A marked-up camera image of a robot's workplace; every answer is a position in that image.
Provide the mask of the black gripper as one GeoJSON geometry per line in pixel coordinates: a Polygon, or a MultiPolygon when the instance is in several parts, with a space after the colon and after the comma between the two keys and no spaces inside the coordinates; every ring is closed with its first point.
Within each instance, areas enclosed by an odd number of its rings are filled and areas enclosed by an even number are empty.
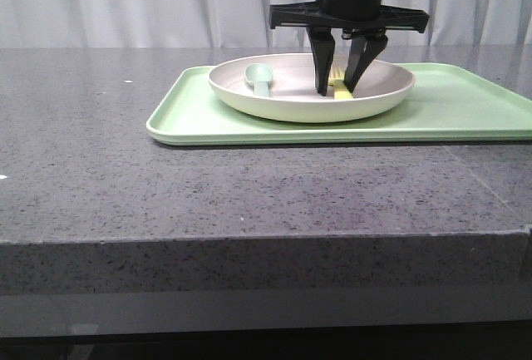
{"type": "Polygon", "coordinates": [[[384,29],[423,33],[428,21],[429,15],[422,10],[387,6],[382,0],[314,0],[269,8],[272,29],[307,27],[315,87],[321,96],[327,93],[335,51],[331,28],[343,29],[342,38],[351,41],[343,83],[353,92],[366,69],[387,47],[384,29]]]}

